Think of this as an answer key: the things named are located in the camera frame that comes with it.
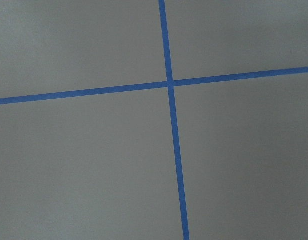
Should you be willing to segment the brown paper table cover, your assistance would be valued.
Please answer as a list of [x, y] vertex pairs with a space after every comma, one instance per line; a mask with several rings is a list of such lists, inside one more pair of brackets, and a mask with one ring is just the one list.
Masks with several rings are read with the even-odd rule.
[[308, 240], [308, 0], [0, 0], [0, 240]]

